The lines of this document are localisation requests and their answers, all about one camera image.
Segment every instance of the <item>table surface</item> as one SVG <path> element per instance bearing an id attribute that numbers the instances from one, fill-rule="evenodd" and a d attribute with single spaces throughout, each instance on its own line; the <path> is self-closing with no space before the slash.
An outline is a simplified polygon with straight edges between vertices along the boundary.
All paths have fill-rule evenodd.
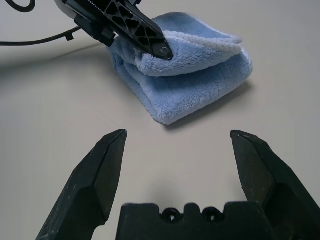
<path id="1" fill-rule="evenodd" d="M 17 0 L 26 4 L 27 0 Z M 72 170 L 102 136 L 127 129 L 112 213 L 94 240 L 115 239 L 124 203 L 221 211 L 245 201 L 230 130 L 258 135 L 320 204 L 320 1 L 145 0 L 148 17 L 188 12 L 241 36 L 254 71 L 218 102 L 165 127 L 83 32 L 29 47 L 0 47 L 0 239 L 35 239 Z M 0 2 L 0 41 L 31 41 L 73 28 L 53 0 L 19 13 Z"/>

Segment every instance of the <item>towel fold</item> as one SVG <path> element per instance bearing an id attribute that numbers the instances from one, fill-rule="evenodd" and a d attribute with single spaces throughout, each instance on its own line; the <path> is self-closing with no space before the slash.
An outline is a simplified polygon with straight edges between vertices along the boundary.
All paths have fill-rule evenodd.
<path id="1" fill-rule="evenodd" d="M 253 70 L 241 39 L 180 12 L 153 19 L 174 57 L 142 54 L 117 37 L 109 48 L 115 70 L 159 123 L 173 122 L 240 86 Z"/>

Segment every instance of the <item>screw hole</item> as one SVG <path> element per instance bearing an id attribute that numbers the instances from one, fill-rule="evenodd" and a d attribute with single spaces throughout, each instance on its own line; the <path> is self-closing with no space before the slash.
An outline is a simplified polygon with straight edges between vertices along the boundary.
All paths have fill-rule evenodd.
<path id="1" fill-rule="evenodd" d="M 224 215 L 215 207 L 207 207 L 204 209 L 202 216 L 211 223 L 220 223 L 224 219 Z"/>
<path id="2" fill-rule="evenodd" d="M 182 220 L 182 215 L 175 208 L 167 208 L 166 210 L 163 211 L 161 217 L 167 223 L 170 223 L 170 224 L 175 224 Z"/>

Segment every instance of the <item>black cable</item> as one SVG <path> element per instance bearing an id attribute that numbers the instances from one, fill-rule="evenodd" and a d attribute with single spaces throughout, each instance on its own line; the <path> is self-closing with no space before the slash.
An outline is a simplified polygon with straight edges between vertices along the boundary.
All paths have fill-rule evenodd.
<path id="1" fill-rule="evenodd" d="M 80 29 L 81 28 L 77 26 L 59 35 L 48 37 L 48 38 L 37 40 L 37 41 L 0 41 L 0 46 L 31 46 L 31 45 L 37 45 L 37 44 L 45 44 L 45 43 L 52 42 L 54 40 L 62 39 L 62 38 L 66 38 L 67 41 L 71 41 L 74 39 L 72 34 L 79 31 Z"/>
<path id="2" fill-rule="evenodd" d="M 30 0 L 29 6 L 19 6 L 13 0 L 5 0 L 13 9 L 21 12 L 21 13 L 29 13 L 31 12 L 36 6 L 36 0 Z M 79 31 L 81 28 L 79 26 L 70 29 L 69 31 L 65 31 L 61 34 L 51 36 L 42 40 L 37 41 L 0 41 L 0 46 L 31 46 L 31 45 L 38 45 L 38 44 L 45 44 L 52 42 L 54 40 L 66 38 L 67 41 L 71 41 L 74 39 L 73 33 Z"/>
<path id="3" fill-rule="evenodd" d="M 13 0 L 5 0 L 13 9 L 21 12 L 21 13 L 29 13 L 36 6 L 36 0 L 30 0 L 29 6 L 20 6 L 16 4 Z"/>

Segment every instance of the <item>folded towel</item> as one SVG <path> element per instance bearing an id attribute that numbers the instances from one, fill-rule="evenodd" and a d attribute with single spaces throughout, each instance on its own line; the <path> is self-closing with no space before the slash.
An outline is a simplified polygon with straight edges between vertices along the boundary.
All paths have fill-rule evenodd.
<path id="1" fill-rule="evenodd" d="M 121 37 L 109 49 L 115 70 L 159 123 L 170 125 L 217 101 L 251 74 L 253 64 L 239 37 L 186 13 L 153 20 L 172 49 L 172 60 L 142 54 Z"/>

